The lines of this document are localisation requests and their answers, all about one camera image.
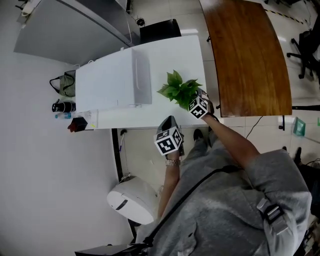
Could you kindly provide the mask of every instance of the gray pants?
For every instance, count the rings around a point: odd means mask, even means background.
[[[181,163],[180,175],[188,169],[196,170],[200,166],[220,169],[228,165],[238,165],[213,131],[209,133],[209,140],[211,144],[209,150],[203,138],[195,141],[194,147]]]

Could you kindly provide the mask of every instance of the white table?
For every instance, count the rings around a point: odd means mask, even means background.
[[[198,79],[207,91],[203,59],[197,35],[175,37],[133,47],[149,58],[152,104],[135,108],[99,110],[97,129],[158,127],[168,116],[174,116],[183,127],[203,125],[204,121],[169,101],[157,91],[167,83],[167,72],[176,70],[183,82]]]

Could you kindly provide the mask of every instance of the water bottle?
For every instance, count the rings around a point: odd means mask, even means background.
[[[76,113],[74,112],[61,112],[59,114],[56,114],[54,116],[56,119],[71,119],[71,118],[75,118],[76,117]]]

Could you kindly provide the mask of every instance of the tiled floor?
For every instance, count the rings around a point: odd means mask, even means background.
[[[265,4],[262,0],[253,0],[260,3],[267,10],[276,11],[303,22],[296,22],[272,12],[267,12],[268,17],[278,36],[284,58],[286,61],[290,80],[292,104],[310,105],[320,104],[320,90],[317,80],[313,81],[306,74],[305,79],[299,79],[301,71],[300,60],[294,57],[287,58],[286,53],[297,53],[297,49],[291,44],[291,38],[299,39],[299,34],[312,28],[317,18],[316,11],[310,2],[299,1],[287,7],[276,4],[273,0]],[[210,95],[214,105],[219,104],[218,81],[215,69],[215,58],[211,43],[207,42],[208,29],[199,0],[133,0],[132,16],[144,18],[145,24],[151,25],[157,22],[176,19],[182,36],[198,35],[200,40],[205,81],[210,85]],[[295,117],[299,117],[306,123],[306,135],[304,138],[292,135]],[[253,129],[248,139],[261,152],[268,152],[286,146],[291,156],[295,155],[297,147],[302,147],[302,161],[307,163],[320,157],[320,126],[318,126],[320,113],[316,111],[294,110],[292,116],[286,116],[286,130],[278,128],[282,122],[281,116],[264,116]],[[257,117],[221,118],[220,121],[231,127],[243,136],[246,136]],[[207,128],[202,128],[205,137]],[[193,146],[194,128],[183,128],[184,150],[186,155]],[[165,161],[154,145],[153,135],[156,129],[128,129],[123,142],[121,161],[124,172],[131,172],[149,182],[156,190],[164,182]]]

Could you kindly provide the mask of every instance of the bag strap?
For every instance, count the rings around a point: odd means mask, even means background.
[[[57,88],[55,88],[53,85],[52,85],[52,81],[54,81],[54,80],[58,80],[58,79],[60,79],[60,76],[58,76],[57,78],[55,78],[55,79],[51,79],[50,81],[49,81],[49,83],[50,83],[50,85],[51,85],[51,87],[59,94],[60,93],[60,90],[58,90]]]
[[[205,180],[207,180],[208,178],[210,178],[213,174],[218,173],[218,172],[226,172],[226,173],[230,173],[232,172],[232,170],[224,170],[225,168],[231,168],[234,167],[236,170],[238,170],[239,168],[236,166],[225,166],[222,169],[216,169],[213,170],[212,172],[210,172],[207,176],[205,176],[203,179],[201,179],[197,184],[195,184],[175,205],[174,207],[172,207],[172,209],[167,213],[167,215],[162,219],[162,221],[160,221],[160,223],[155,227],[155,229],[151,232],[151,234],[149,236],[147,236],[144,240],[143,243],[146,243],[148,245],[148,247],[152,247],[153,246],[153,241],[154,238],[156,236],[156,234],[158,233],[158,231],[162,228],[162,226],[165,224],[165,222],[170,218],[170,216],[179,208],[179,206],[192,194],[193,191],[195,191],[195,189],[197,187],[200,186],[201,183],[203,183]]]

